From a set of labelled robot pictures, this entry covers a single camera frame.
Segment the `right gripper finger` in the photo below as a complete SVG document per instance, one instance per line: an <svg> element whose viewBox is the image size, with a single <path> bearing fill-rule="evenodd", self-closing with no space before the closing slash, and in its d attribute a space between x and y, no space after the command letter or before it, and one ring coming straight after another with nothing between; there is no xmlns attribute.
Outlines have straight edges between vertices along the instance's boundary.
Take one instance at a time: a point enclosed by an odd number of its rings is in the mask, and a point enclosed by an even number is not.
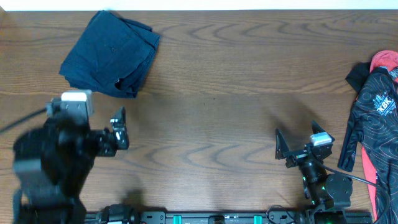
<svg viewBox="0 0 398 224"><path fill-rule="evenodd" d="M326 133L332 141L335 140L335 138L327 133L315 120L311 122L311 126L313 134Z"/></svg>
<svg viewBox="0 0 398 224"><path fill-rule="evenodd" d="M275 159L285 159L290 152L290 149L279 129L275 130L276 147L275 147Z"/></svg>

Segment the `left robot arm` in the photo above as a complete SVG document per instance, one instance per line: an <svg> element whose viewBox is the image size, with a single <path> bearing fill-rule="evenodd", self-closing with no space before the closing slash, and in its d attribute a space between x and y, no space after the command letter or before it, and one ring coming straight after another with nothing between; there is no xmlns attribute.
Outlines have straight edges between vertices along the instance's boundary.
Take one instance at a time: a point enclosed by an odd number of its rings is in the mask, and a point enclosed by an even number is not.
<svg viewBox="0 0 398 224"><path fill-rule="evenodd" d="M90 109L88 100L54 98L43 126L15 141L13 170L21 186L14 223L86 223L80 193L95 159L129 147L124 107L110 119L111 129L91 129Z"/></svg>

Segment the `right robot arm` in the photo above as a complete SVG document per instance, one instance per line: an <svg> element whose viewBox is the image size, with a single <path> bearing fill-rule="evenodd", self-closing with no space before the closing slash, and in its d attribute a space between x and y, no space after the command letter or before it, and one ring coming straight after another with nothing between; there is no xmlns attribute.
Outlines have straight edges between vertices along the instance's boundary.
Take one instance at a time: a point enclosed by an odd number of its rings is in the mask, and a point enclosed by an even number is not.
<svg viewBox="0 0 398 224"><path fill-rule="evenodd" d="M287 168L298 167L305 198L312 206L296 213L295 223L348 223L345 208L351 205L352 180L336 172L328 173L323 160L332 154L334 137L315 121L313 134L302 149L291 151L281 131L276 129L275 158Z"/></svg>

